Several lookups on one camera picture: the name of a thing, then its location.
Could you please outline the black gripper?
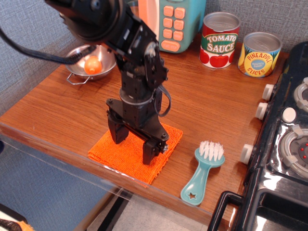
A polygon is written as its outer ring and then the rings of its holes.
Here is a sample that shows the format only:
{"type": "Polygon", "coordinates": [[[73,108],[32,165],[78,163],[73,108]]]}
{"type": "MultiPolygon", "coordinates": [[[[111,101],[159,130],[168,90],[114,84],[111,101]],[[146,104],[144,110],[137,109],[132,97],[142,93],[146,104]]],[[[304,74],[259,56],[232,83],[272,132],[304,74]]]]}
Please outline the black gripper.
{"type": "Polygon", "coordinates": [[[108,127],[115,144],[124,141],[129,132],[144,140],[142,162],[150,165],[151,161],[168,149],[169,135],[159,121],[159,117],[168,114],[170,107],[160,113],[162,95],[168,99],[166,89],[156,89],[141,101],[128,96],[120,90],[120,100],[108,99],[108,127]]]}

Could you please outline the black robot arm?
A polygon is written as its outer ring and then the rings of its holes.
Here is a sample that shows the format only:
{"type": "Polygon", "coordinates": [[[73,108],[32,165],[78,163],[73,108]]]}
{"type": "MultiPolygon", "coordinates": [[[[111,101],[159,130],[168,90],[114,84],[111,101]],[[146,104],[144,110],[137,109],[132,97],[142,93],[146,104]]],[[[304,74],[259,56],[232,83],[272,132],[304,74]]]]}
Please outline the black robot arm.
{"type": "Polygon", "coordinates": [[[121,74],[120,98],[108,99],[108,126],[115,143],[133,133],[144,141],[149,165],[167,150],[168,133],[159,121],[168,70],[155,33],[123,0],[49,0],[71,33],[86,44],[102,44],[115,55],[121,74]]]}

